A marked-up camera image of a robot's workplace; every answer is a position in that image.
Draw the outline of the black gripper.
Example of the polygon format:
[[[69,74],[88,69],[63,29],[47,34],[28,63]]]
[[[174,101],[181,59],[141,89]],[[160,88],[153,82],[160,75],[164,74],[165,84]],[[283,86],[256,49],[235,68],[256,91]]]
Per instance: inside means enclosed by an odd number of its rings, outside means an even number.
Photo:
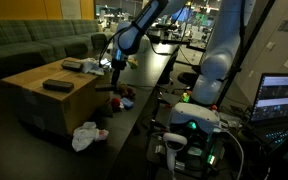
[[[119,79],[119,76],[120,76],[120,71],[124,70],[125,67],[126,67],[126,62],[113,59],[112,62],[111,62],[111,66],[113,68],[111,84],[113,86],[115,86],[117,84],[117,82],[118,82],[118,79]]]

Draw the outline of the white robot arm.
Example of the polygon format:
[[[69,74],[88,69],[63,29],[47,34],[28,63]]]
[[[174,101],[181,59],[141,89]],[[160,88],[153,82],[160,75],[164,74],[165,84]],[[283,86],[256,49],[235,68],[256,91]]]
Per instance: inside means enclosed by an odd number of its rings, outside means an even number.
[[[113,57],[136,54],[142,37],[153,22],[161,16],[179,11],[187,0],[149,0],[140,14],[132,21],[118,24],[113,40]],[[222,0],[214,29],[204,58],[200,64],[201,74],[195,81],[191,98],[209,105],[228,75],[239,46],[241,28],[246,26],[256,0]]]

